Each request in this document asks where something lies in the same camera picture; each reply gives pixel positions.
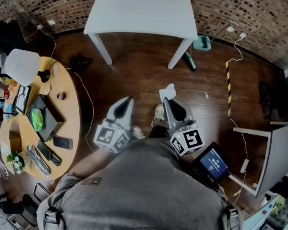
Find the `white lamp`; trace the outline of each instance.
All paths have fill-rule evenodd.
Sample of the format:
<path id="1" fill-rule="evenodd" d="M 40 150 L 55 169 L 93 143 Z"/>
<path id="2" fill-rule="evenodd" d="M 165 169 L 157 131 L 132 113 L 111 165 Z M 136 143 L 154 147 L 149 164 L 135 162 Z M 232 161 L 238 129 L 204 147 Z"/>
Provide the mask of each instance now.
<path id="1" fill-rule="evenodd" d="M 50 78 L 50 71 L 38 71 L 39 54 L 22 49 L 13 49 L 6 58 L 4 70 L 11 78 L 22 86 L 30 85 L 35 76 L 40 76 L 42 82 Z"/>

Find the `yellow and black striped pole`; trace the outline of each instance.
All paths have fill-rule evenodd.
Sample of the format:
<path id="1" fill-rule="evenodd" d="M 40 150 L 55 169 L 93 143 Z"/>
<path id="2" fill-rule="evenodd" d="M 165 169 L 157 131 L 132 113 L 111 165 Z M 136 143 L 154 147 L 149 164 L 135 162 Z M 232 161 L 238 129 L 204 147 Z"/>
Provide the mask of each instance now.
<path id="1" fill-rule="evenodd" d="M 228 118 L 230 119 L 231 87 L 230 87 L 230 76 L 229 76 L 228 61 L 225 62 L 225 66 L 226 66 L 227 86 L 228 86 Z"/>

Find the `white cord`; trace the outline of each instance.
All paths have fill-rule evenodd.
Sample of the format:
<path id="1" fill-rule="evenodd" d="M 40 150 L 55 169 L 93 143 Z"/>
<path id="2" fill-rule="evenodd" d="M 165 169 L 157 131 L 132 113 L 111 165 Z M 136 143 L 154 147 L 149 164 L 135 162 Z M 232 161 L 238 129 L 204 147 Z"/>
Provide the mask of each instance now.
<path id="1" fill-rule="evenodd" d="M 230 119 L 231 120 L 231 122 L 233 122 L 234 123 L 234 125 L 237 127 L 237 128 L 239 128 L 238 127 L 238 125 L 236 125 L 236 123 L 234 122 L 234 120 L 232 120 L 232 119 Z M 242 132 L 240 132 L 241 133 L 241 135 L 242 135 L 242 138 L 243 138 L 243 140 L 244 140 L 244 143 L 245 143 L 245 153 L 246 153 L 246 159 L 248 159 L 248 151 L 246 150 L 246 141 L 245 141 L 245 139 L 244 139 L 244 135 L 243 135 L 243 133 Z"/>
<path id="2" fill-rule="evenodd" d="M 240 188 L 239 190 L 239 194 L 238 194 L 238 197 L 236 198 L 234 204 L 237 202 L 238 198 L 240 197 L 240 194 L 241 194 L 241 191 L 242 191 L 242 187 Z"/>
<path id="3" fill-rule="evenodd" d="M 41 30 L 43 33 L 45 33 L 46 35 L 48 35 L 48 36 L 50 36 L 48 33 L 46 33 L 46 32 L 44 32 L 42 29 L 38 29 L 38 30 Z M 53 52 L 54 52 L 54 50 L 56 49 L 56 47 L 57 47 L 57 44 L 56 44 L 56 40 L 53 38 L 53 36 L 50 36 L 50 37 L 52 37 L 52 39 L 53 39 L 53 41 L 54 41 L 54 49 L 53 49 L 53 51 L 52 51 L 52 54 L 51 54 L 51 56 L 50 56 L 50 58 L 52 58 L 52 55 L 53 55 Z"/>
<path id="4" fill-rule="evenodd" d="M 38 32 L 39 29 L 37 29 L 31 36 L 29 36 L 28 38 L 32 37 L 33 35 L 35 35 L 35 33 Z"/>
<path id="5" fill-rule="evenodd" d="M 5 177 L 5 175 L 2 173 L 2 172 L 0 172 L 0 178 L 3 176 L 3 178 L 7 181 L 8 180 L 8 178 L 6 178 Z"/>
<path id="6" fill-rule="evenodd" d="M 231 120 L 231 122 L 233 122 L 234 123 L 234 125 L 237 127 L 237 128 L 239 128 L 238 127 L 238 125 L 234 122 L 234 120 L 232 120 L 231 118 L 230 118 L 230 120 Z M 243 133 L 242 132 L 240 132 L 241 133 L 241 135 L 242 135 L 242 138 L 243 138 L 243 140 L 244 140 L 244 143 L 245 143 L 245 153 L 246 153 L 246 159 L 248 159 L 248 151 L 247 151 L 247 149 L 246 149 L 246 141 L 245 141 L 245 138 L 244 138 L 244 135 L 243 135 Z M 236 200 L 235 200 L 235 202 L 234 202 L 234 204 L 237 202 L 237 200 L 238 200 L 238 198 L 239 198 L 239 196 L 240 196 L 240 194 L 241 194 L 241 191 L 242 191 L 242 186 L 241 186 L 241 188 L 240 188 L 240 190 L 238 191 L 239 192 L 239 194 L 238 194 L 238 197 L 236 198 Z"/>
<path id="7" fill-rule="evenodd" d="M 240 59 L 230 59 L 228 62 L 231 62 L 232 60 L 235 60 L 235 61 L 239 61 L 239 60 L 243 60 L 243 56 L 242 56 L 242 53 L 241 53 L 241 51 L 240 51 L 240 49 L 238 49 L 237 47 L 236 47 L 236 44 L 237 44 L 237 42 L 239 42 L 240 40 L 242 40 L 243 39 L 243 37 L 241 37 L 240 39 L 238 39 L 236 42 L 235 42 L 235 45 L 234 45 L 234 47 L 239 51 L 239 53 L 240 53 L 240 55 L 241 55 L 241 58 Z"/>
<path id="8" fill-rule="evenodd" d="M 86 90 L 86 92 L 87 92 L 88 98 L 90 98 L 90 101 L 91 101 L 91 103 L 92 103 L 92 108 L 93 108 L 93 117 L 92 117 L 92 121 L 91 121 L 90 129 L 88 130 L 88 132 L 87 132 L 87 134 L 86 134 L 86 136 L 85 136 L 85 140 L 86 140 L 88 146 L 90 147 L 90 149 L 91 149 L 92 151 L 95 151 L 95 150 L 90 146 L 90 144 L 89 144 L 88 141 L 87 141 L 87 136 L 88 136 L 88 134 L 89 134 L 90 131 L 91 131 L 92 124 L 93 124 L 93 119 L 94 119 L 94 104 L 93 104 L 93 101 L 92 101 L 92 99 L 91 99 L 91 97 L 90 97 L 90 94 L 88 93 L 87 88 L 86 88 L 85 85 L 83 84 L 81 78 L 80 78 L 80 81 L 81 81 L 83 87 L 85 88 L 85 90 Z"/>

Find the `sneaker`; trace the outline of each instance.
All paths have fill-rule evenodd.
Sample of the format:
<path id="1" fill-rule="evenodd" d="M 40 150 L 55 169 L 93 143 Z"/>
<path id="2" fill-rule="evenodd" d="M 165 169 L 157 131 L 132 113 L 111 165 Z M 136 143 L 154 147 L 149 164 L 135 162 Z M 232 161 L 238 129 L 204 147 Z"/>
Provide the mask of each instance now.
<path id="1" fill-rule="evenodd" d="M 163 104 L 159 104 L 155 109 L 155 117 L 152 121 L 152 127 L 155 126 L 164 126 L 168 127 L 167 121 L 164 119 L 164 107 Z"/>
<path id="2" fill-rule="evenodd" d="M 132 127 L 132 133 L 133 133 L 133 136 L 138 138 L 138 139 L 144 139 L 145 138 L 144 133 L 139 126 L 133 126 Z"/>

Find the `wall outlet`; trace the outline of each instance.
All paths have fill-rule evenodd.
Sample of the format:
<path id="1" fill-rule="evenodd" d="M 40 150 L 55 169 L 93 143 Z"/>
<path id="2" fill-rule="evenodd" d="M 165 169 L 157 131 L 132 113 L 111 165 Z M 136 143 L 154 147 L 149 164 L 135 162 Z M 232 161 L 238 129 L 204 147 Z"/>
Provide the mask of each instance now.
<path id="1" fill-rule="evenodd" d="M 54 24 L 56 24 L 56 21 L 55 20 L 50 20 L 50 21 L 48 21 L 48 24 L 49 25 L 54 25 Z"/>
<path id="2" fill-rule="evenodd" d="M 226 31 L 228 31 L 228 32 L 233 32 L 235 29 L 232 27 L 232 26 L 229 26 L 227 29 L 226 29 Z"/>
<path id="3" fill-rule="evenodd" d="M 245 37 L 246 37 L 246 34 L 245 34 L 245 33 L 241 33 L 241 34 L 239 35 L 239 37 L 245 38 Z"/>
<path id="4" fill-rule="evenodd" d="M 246 167 L 248 166 L 248 163 L 249 163 L 249 160 L 248 159 L 245 159 L 244 162 L 243 162 L 243 165 L 240 169 L 240 173 L 245 173 L 245 170 L 246 170 Z"/>

